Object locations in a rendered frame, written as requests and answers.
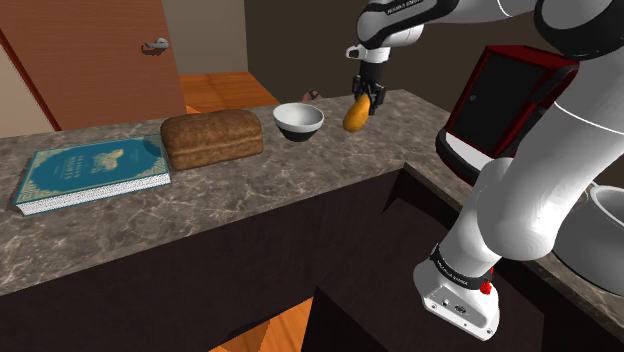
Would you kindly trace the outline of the white round pot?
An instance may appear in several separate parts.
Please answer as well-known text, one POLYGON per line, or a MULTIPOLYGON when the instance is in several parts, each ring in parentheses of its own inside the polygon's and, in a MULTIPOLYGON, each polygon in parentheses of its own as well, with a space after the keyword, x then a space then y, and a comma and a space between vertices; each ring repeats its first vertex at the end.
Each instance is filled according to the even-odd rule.
POLYGON ((586 281, 624 296, 624 189, 592 187, 562 223, 553 252, 586 281))

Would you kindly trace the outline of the teal hardcover book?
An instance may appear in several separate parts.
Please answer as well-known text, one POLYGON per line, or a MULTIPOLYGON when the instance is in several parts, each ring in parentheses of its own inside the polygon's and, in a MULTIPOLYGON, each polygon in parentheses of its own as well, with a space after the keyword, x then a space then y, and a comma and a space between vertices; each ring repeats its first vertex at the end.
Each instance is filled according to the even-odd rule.
POLYGON ((14 205, 25 216, 171 183, 158 134, 37 151, 14 205))

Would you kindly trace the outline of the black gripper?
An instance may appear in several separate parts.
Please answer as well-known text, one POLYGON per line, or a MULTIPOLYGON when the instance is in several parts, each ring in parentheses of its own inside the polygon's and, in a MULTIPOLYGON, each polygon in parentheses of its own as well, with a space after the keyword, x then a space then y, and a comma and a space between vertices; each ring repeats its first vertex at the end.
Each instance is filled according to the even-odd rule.
POLYGON ((360 62, 359 73, 353 77, 352 93, 357 100, 363 94, 362 86, 369 87, 370 107, 369 114, 374 115, 377 108, 383 104, 385 98, 385 87, 377 85, 383 75, 382 63, 371 63, 362 60, 360 62))

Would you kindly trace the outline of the white bowl with black base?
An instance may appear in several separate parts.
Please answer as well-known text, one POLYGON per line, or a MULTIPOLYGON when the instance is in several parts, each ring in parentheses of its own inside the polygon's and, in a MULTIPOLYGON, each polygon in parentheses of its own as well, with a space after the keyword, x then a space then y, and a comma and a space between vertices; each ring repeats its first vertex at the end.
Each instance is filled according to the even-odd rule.
POLYGON ((286 103, 273 110, 276 126, 292 142, 308 141, 323 125, 324 113, 309 104, 286 103))

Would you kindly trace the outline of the brown bread loaf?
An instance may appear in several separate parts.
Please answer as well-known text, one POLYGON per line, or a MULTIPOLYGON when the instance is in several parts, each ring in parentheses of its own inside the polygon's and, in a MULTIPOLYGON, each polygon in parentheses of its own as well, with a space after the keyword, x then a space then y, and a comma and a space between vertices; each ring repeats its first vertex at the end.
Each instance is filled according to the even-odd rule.
POLYGON ((166 119, 160 134, 172 167, 187 170, 263 152, 258 117, 244 109, 186 114, 166 119))

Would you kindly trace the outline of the red and black appliance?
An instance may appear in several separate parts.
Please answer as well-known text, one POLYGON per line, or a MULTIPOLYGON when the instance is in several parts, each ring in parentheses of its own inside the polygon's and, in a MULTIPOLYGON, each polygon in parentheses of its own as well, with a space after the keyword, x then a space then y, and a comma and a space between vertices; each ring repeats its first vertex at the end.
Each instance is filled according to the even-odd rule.
POLYGON ((486 47, 436 136, 438 156, 474 185, 485 164, 516 154, 578 67, 577 61, 526 45, 486 47))

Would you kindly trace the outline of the orange potato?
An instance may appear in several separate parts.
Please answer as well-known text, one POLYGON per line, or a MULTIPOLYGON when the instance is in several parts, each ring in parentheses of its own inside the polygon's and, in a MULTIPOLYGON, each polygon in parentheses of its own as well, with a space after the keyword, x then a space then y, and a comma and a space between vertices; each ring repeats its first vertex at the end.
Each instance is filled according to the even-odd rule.
POLYGON ((368 94, 363 93, 360 95, 348 109, 343 120, 343 128, 348 132, 359 131, 368 120, 370 105, 368 94))

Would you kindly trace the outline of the brown wooden door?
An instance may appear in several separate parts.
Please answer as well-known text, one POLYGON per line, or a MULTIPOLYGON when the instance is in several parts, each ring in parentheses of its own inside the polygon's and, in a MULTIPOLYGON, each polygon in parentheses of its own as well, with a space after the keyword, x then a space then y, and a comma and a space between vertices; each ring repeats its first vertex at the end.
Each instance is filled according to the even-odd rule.
POLYGON ((161 0, 0 0, 0 31, 63 130, 186 112, 161 0))

